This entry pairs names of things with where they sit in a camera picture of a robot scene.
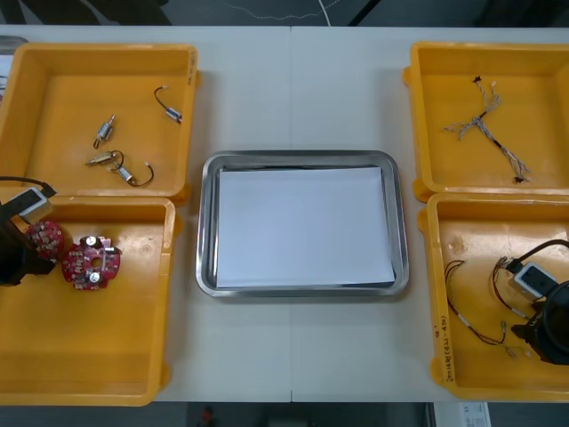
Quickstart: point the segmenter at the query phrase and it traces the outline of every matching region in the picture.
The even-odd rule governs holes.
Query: white sheet of paper
[[[220,173],[218,287],[391,282],[381,169]]]
[[[14,55],[0,55],[0,76],[8,77],[13,59]]]

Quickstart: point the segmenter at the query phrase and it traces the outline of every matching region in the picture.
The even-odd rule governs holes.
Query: metal pin
[[[94,166],[94,165],[104,165],[107,162],[110,162],[116,157],[116,152],[112,151],[105,151],[104,153],[100,153],[97,157],[92,158],[87,163],[86,166]]]

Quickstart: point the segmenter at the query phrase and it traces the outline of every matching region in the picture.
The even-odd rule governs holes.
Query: stainless steel tray
[[[388,222],[391,263],[395,281],[319,286],[272,286],[218,288],[218,214],[219,181],[222,171],[251,171],[271,169],[339,169],[350,167],[381,168],[383,193]],[[214,154],[204,165],[202,196],[196,251],[196,279],[210,296],[267,297],[267,296],[391,296],[407,285],[409,261],[405,240],[405,224],[399,171],[389,155],[381,151],[225,151]]]

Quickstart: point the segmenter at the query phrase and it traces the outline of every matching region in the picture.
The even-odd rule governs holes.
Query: white table
[[[2,26],[30,41],[194,44],[196,99],[159,400],[442,401],[433,355],[421,203],[401,71],[418,40],[569,43],[567,29],[63,28]],[[221,149],[380,149],[399,164],[411,263],[397,301],[217,300],[194,279],[201,165]]]

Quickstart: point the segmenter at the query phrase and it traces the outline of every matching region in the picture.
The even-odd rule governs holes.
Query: yellow plastic tray
[[[156,196],[183,202],[197,78],[197,51],[184,44],[25,44],[14,56],[0,115],[0,174],[49,182],[63,196]],[[154,97],[183,114],[177,125]],[[99,150],[103,122],[115,130]],[[135,189],[106,167],[120,149]]]
[[[17,191],[0,189],[6,201]],[[58,264],[48,276],[0,287],[0,404],[148,404],[164,364],[175,208],[153,197],[53,197],[49,216],[77,242],[112,238],[118,276],[77,291]]]
[[[502,104],[485,123],[530,167],[532,182],[515,184],[509,161],[478,129],[462,141],[443,131],[483,111],[475,76],[486,89],[496,82]],[[569,45],[417,43],[404,81],[419,200],[444,191],[569,195]]]
[[[569,197],[436,194],[419,216],[429,269],[436,383],[463,399],[569,401],[569,367],[540,361],[531,347],[509,328],[525,324],[496,299],[489,276],[501,256],[519,256],[546,240],[567,239]],[[569,250],[552,246],[532,258],[557,279],[569,278]],[[480,333],[501,336],[506,344],[530,350],[513,359],[504,348],[482,343],[449,310],[445,265],[466,261],[453,276],[453,303]],[[532,314],[528,301],[507,284],[502,271],[498,287],[513,307]]]

